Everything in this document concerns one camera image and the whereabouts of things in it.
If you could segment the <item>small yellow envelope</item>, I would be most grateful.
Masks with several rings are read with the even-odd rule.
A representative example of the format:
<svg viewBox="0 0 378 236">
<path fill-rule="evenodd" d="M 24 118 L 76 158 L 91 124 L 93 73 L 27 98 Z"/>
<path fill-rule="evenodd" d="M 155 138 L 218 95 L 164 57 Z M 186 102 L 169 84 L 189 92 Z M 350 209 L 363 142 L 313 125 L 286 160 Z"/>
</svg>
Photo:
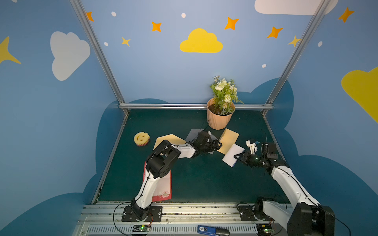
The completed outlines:
<svg viewBox="0 0 378 236">
<path fill-rule="evenodd" d="M 239 133 L 236 133 L 226 128 L 219 139 L 219 142 L 222 144 L 222 147 L 218 150 L 218 152 L 226 154 L 230 150 L 230 148 L 235 144 L 238 137 Z"/>
</svg>

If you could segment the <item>blue floral letter paper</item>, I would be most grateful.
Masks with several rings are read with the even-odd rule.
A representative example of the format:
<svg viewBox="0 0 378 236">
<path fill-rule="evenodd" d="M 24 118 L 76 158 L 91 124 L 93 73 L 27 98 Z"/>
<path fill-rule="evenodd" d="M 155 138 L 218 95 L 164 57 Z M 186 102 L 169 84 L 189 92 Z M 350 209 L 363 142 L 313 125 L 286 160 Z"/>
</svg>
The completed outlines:
<svg viewBox="0 0 378 236">
<path fill-rule="evenodd" d="M 235 163 L 237 162 L 237 159 L 234 156 L 237 154 L 241 154 L 244 150 L 244 148 L 236 144 L 233 144 L 223 157 L 222 161 L 228 166 L 234 167 Z"/>
</svg>

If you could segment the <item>grey envelope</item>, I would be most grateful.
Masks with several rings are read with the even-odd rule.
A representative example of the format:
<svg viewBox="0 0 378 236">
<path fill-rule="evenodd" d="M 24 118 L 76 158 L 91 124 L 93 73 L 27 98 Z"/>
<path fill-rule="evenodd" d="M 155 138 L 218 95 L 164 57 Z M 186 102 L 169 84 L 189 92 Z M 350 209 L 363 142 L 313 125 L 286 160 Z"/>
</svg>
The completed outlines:
<svg viewBox="0 0 378 236">
<path fill-rule="evenodd" d="M 185 141 L 189 142 L 189 141 L 194 140 L 196 136 L 198 135 L 198 133 L 200 133 L 201 131 L 203 131 L 203 129 L 192 129 L 187 135 Z M 210 134 L 212 140 L 218 140 L 218 138 L 216 138 L 210 131 L 207 131 L 207 132 Z"/>
</svg>

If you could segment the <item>red letter paper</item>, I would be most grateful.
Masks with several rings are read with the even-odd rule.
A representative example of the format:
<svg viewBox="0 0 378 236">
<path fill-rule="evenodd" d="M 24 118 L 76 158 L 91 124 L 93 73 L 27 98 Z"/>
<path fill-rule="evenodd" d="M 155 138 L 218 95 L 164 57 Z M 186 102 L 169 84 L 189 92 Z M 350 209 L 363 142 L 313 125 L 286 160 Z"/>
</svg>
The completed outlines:
<svg viewBox="0 0 378 236">
<path fill-rule="evenodd" d="M 172 199 L 172 172 L 161 178 L 153 193 L 152 202 L 162 202 Z"/>
</svg>

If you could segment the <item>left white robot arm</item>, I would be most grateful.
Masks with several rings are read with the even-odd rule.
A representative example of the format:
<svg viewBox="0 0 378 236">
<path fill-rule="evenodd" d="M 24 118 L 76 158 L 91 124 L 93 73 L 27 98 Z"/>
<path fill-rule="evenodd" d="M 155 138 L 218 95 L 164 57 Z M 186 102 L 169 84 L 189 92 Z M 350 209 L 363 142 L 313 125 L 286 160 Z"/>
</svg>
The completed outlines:
<svg viewBox="0 0 378 236">
<path fill-rule="evenodd" d="M 196 157 L 202 153 L 217 151 L 221 147 L 222 143 L 217 139 L 213 140 L 206 130 L 199 132 L 192 141 L 181 145 L 163 140 L 146 159 L 147 173 L 139 193 L 131 201 L 131 208 L 138 220 L 147 217 L 158 182 L 171 171 L 178 159 Z"/>
</svg>

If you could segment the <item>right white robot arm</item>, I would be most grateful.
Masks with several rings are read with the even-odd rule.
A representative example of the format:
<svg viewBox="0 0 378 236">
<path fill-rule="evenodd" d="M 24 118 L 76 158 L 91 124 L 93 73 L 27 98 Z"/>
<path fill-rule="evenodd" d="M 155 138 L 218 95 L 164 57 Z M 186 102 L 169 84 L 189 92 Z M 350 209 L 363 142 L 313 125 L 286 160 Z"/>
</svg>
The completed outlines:
<svg viewBox="0 0 378 236">
<path fill-rule="evenodd" d="M 333 210 L 317 201 L 295 177 L 285 160 L 278 157 L 275 143 L 262 143 L 260 147 L 247 142 L 248 150 L 232 157 L 246 166 L 264 168 L 278 183 L 291 203 L 292 209 L 281 206 L 269 198 L 259 197 L 253 206 L 258 221 L 273 219 L 290 236 L 333 236 L 335 216 Z"/>
</svg>

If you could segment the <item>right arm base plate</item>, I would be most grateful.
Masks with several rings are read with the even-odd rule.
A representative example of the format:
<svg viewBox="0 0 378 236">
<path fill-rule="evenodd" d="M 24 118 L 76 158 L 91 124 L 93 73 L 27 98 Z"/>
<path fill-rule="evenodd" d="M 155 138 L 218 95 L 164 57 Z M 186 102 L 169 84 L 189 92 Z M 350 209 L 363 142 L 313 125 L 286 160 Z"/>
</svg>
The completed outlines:
<svg viewBox="0 0 378 236">
<path fill-rule="evenodd" d="M 255 205 L 240 205 L 236 206 L 239 211 L 241 221 L 270 221 L 273 220 L 270 216 L 266 215 L 259 206 Z"/>
</svg>

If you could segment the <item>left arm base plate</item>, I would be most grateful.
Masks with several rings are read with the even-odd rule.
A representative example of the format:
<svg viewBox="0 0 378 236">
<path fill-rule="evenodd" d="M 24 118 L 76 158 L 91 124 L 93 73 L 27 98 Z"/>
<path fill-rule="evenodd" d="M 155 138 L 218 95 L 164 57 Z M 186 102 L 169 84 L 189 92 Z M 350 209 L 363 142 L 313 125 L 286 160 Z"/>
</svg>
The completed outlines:
<svg viewBox="0 0 378 236">
<path fill-rule="evenodd" d="M 130 205 L 126 206 L 122 215 L 122 222 L 161 222 L 162 218 L 162 206 L 152 206 L 149 208 L 148 213 L 143 218 L 138 218 L 134 210 Z"/>
</svg>

